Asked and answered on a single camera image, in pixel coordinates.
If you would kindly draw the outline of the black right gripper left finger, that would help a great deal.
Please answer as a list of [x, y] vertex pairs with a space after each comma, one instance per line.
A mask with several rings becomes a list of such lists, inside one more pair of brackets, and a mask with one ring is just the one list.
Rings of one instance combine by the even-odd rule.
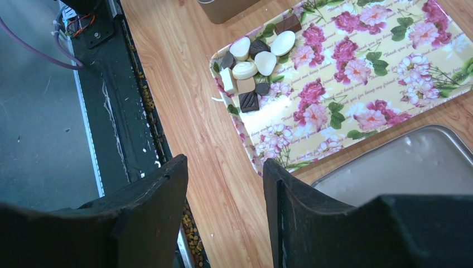
[[177, 155], [147, 177], [72, 209], [1, 204], [2, 267], [171, 267], [189, 175]]

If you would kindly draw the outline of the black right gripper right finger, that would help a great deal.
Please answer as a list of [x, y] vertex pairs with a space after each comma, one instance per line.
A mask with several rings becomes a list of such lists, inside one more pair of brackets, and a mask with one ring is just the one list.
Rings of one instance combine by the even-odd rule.
[[353, 207], [263, 165], [274, 267], [471, 267], [472, 196], [381, 195]]

